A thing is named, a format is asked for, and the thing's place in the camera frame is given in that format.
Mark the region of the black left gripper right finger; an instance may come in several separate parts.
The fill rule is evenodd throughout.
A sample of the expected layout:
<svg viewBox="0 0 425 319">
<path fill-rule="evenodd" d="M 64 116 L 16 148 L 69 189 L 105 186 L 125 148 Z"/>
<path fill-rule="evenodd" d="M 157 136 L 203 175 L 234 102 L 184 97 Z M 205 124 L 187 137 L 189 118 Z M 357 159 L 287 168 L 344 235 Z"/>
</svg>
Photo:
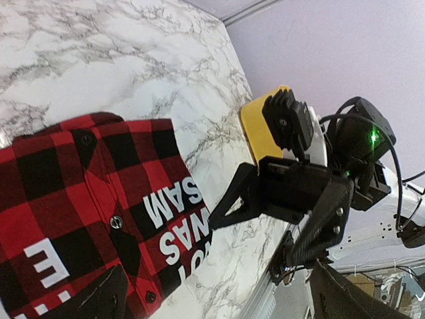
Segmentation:
<svg viewBox="0 0 425 319">
<path fill-rule="evenodd" d="M 341 274 L 317 262 L 310 274 L 313 318 L 423 318 L 424 268 L 394 266 Z"/>
</svg>

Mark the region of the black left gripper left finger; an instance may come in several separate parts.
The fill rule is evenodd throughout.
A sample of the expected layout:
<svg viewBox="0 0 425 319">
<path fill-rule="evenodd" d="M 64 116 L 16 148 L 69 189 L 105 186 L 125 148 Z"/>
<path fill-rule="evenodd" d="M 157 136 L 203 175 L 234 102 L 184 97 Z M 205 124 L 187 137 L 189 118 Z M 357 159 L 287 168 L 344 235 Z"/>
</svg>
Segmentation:
<svg viewBox="0 0 425 319">
<path fill-rule="evenodd" d="M 55 318 L 124 318 L 128 280 L 122 265 L 107 270 L 54 310 Z"/>
</svg>

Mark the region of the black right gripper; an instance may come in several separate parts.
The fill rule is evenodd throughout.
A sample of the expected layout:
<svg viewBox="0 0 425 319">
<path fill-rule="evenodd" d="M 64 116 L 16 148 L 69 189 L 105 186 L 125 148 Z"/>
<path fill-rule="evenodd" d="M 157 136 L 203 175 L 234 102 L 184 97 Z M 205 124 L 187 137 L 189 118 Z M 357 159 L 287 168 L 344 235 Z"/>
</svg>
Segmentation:
<svg viewBox="0 0 425 319">
<path fill-rule="evenodd" d="M 213 230 L 259 217 L 262 213 L 297 225 L 311 212 L 299 237 L 315 238 L 327 249 L 339 244 L 349 216 L 353 181 L 331 169 L 266 156 L 238 166 L 225 194 L 209 216 Z"/>
</svg>

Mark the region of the red black plaid shirt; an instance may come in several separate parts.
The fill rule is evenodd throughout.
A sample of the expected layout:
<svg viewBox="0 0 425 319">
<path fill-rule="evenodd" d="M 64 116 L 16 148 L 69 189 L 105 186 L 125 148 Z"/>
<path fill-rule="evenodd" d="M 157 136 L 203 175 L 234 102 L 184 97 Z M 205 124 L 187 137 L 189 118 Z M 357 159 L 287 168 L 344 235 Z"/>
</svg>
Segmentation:
<svg viewBox="0 0 425 319">
<path fill-rule="evenodd" d="M 170 119 L 73 118 L 1 150 L 1 317 L 54 310 L 114 266 L 148 318 L 204 261 L 209 210 Z"/>
</svg>

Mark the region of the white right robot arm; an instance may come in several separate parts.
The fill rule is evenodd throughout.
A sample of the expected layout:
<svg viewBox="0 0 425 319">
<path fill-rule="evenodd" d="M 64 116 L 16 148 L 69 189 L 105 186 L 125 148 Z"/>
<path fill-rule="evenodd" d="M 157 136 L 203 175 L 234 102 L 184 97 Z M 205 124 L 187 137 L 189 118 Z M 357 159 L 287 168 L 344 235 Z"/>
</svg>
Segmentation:
<svg viewBox="0 0 425 319">
<path fill-rule="evenodd" d="M 209 218 L 213 229 L 262 214 L 300 226 L 281 251 L 286 267 L 424 245 L 424 192 L 381 163 L 396 138 L 368 100 L 354 97 L 318 118 L 291 90 L 279 90 L 262 116 L 283 154 L 238 166 Z"/>
</svg>

